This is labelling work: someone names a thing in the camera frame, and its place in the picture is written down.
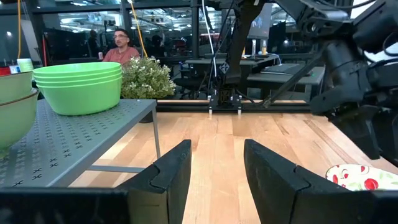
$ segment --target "green leafy plant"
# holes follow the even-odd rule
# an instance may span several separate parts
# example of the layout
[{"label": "green leafy plant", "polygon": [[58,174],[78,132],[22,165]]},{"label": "green leafy plant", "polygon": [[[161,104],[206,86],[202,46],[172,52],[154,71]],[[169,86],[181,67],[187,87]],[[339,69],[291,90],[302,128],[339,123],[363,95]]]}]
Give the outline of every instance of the green leafy plant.
[{"label": "green leafy plant", "polygon": [[123,66],[121,95],[126,99],[160,99],[173,95],[170,69],[154,58],[132,58]]}]

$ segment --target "pink shirt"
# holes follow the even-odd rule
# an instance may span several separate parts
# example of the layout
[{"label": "pink shirt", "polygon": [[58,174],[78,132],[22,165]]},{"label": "pink shirt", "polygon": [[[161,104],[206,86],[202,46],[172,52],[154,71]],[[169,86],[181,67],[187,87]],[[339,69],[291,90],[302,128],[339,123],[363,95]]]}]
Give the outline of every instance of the pink shirt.
[{"label": "pink shirt", "polygon": [[119,53],[118,48],[111,49],[106,55],[103,62],[119,62],[126,63],[132,57],[139,57],[139,52],[134,47],[128,47],[123,53]]}]

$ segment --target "black table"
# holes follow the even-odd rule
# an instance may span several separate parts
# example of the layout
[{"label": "black table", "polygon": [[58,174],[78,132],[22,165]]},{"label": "black table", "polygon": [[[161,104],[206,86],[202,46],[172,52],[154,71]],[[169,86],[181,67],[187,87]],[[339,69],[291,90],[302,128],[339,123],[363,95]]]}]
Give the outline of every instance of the black table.
[{"label": "black table", "polygon": [[[304,89],[304,92],[310,94],[310,100],[318,94],[318,87],[325,74],[324,67],[315,67],[312,69],[312,76],[303,77],[297,82],[296,90]],[[274,73],[255,73],[248,76],[249,87],[260,88],[262,98],[266,97],[266,90],[277,90],[283,83],[287,82],[291,75],[280,75]]]},{"label": "black table", "polygon": [[[268,57],[264,58],[258,57],[257,59],[259,60],[246,59],[240,61],[242,77],[241,81],[239,82],[238,90],[244,94],[246,94],[248,91],[249,74],[258,73],[265,67],[273,66],[279,63],[278,56],[276,55],[268,55]],[[211,59],[205,59],[205,58],[190,59],[185,61],[185,63],[192,65],[193,69],[195,69],[198,73],[207,72],[210,62]],[[224,62],[225,58],[217,58],[216,59],[217,67],[224,64]]]}]

